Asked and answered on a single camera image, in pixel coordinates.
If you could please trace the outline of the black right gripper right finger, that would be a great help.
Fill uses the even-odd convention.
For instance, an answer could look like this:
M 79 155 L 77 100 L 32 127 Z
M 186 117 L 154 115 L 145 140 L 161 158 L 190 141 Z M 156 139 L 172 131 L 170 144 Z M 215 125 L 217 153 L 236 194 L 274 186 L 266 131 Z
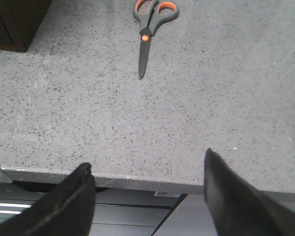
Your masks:
M 204 198 L 219 236 L 295 236 L 295 212 L 242 179 L 210 148 Z

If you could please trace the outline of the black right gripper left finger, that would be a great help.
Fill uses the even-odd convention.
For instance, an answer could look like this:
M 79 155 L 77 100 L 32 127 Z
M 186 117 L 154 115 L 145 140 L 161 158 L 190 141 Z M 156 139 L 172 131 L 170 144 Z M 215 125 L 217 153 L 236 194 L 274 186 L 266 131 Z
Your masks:
M 87 236 L 94 205 L 91 165 L 82 163 L 30 208 L 0 223 L 0 236 Z

